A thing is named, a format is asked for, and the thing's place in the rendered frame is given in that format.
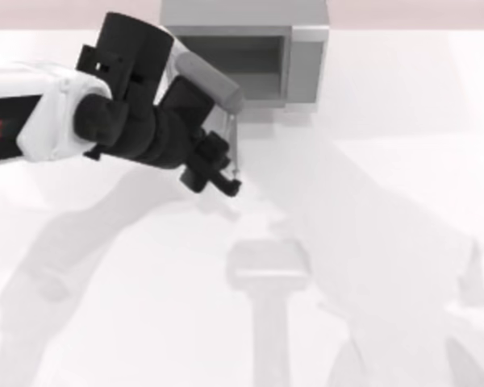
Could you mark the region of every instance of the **gray box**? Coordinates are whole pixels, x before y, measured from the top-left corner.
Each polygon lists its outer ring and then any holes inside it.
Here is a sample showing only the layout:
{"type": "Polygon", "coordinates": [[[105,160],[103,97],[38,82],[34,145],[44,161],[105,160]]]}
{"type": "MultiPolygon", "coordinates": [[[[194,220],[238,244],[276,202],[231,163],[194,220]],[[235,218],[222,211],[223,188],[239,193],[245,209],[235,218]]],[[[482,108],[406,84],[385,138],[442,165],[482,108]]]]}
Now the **gray box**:
{"type": "Polygon", "coordinates": [[[317,102],[326,0],[163,0],[160,24],[239,83],[247,107],[317,102]]]}

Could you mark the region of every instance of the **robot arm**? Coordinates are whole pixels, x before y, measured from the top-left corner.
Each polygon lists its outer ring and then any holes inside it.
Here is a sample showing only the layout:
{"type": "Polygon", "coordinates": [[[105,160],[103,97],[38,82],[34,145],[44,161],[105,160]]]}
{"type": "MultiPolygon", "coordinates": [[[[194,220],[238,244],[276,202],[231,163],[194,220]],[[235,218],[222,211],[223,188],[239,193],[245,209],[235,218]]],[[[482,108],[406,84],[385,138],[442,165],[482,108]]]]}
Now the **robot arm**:
{"type": "Polygon", "coordinates": [[[164,29],[109,13],[76,69],[0,68],[0,162],[107,154],[163,169],[184,165],[181,181],[194,192],[211,182],[236,196],[240,181],[221,173],[231,163],[229,144],[202,125],[215,105],[237,115],[243,100],[236,83],[164,29]],[[177,76],[154,106],[169,61],[177,76]]]}

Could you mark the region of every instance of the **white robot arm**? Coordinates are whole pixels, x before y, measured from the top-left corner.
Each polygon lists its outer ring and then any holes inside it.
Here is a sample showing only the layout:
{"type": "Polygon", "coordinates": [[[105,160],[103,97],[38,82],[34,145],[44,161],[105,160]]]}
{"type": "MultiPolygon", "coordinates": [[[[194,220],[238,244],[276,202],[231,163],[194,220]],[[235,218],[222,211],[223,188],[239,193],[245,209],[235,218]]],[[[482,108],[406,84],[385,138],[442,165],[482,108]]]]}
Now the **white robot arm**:
{"type": "Polygon", "coordinates": [[[228,142],[202,125],[215,106],[236,116],[241,88],[164,28],[109,13],[97,47],[75,69],[50,62],[0,67],[0,163],[117,156],[163,169],[185,165],[194,192],[208,182],[228,196],[241,183],[221,171],[228,142]],[[165,69],[175,77],[160,103],[165,69]]]}

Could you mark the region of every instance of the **white surface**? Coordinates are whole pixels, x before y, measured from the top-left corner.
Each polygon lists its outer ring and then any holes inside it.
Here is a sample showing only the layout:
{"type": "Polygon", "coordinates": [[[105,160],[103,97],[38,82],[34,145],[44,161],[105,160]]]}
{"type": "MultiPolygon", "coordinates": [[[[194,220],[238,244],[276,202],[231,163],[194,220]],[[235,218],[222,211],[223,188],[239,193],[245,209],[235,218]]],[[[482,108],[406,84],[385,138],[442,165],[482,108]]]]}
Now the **white surface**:
{"type": "MultiPolygon", "coordinates": [[[[71,65],[93,37],[4,32],[0,56],[71,65]]],[[[366,359],[377,355],[367,365],[387,387],[441,381],[442,360],[433,350],[449,332],[484,368],[484,324],[473,332],[471,322],[443,313],[457,296],[472,236],[484,244],[484,32],[333,32],[319,112],[248,111],[239,129],[247,187],[240,198],[215,191],[193,198],[176,188],[181,204],[168,207],[173,197],[154,204],[150,193],[167,195],[158,181],[177,175],[147,175],[119,193],[118,212],[143,209],[143,201],[150,210],[136,210],[145,216],[132,215],[140,219],[104,256],[87,256],[75,272],[66,267],[86,257],[42,263],[73,273],[66,286],[76,290],[101,262],[71,323],[49,347],[42,376],[75,376],[83,386],[250,385],[250,304],[229,289],[225,257],[234,241],[275,238],[268,225],[284,215],[292,223],[282,233],[301,236],[316,280],[290,303],[294,385],[325,386],[348,328],[366,359]],[[165,206],[154,210],[158,203],[165,206]],[[238,222],[230,220],[233,211],[238,222]],[[350,315],[350,323],[319,309],[319,298],[350,315]],[[392,355],[377,352],[395,340],[392,355]],[[417,356],[405,351],[414,344],[417,356]],[[398,374],[384,371],[391,364],[398,374]]],[[[0,289],[49,219],[100,202],[133,170],[110,159],[0,168],[0,289]]],[[[46,289],[54,295],[60,288],[46,289]]],[[[35,302],[52,313],[50,303],[35,302]]],[[[68,313],[63,304],[59,310],[56,324],[68,313]]],[[[479,312],[465,315],[476,320],[479,312]]]]}

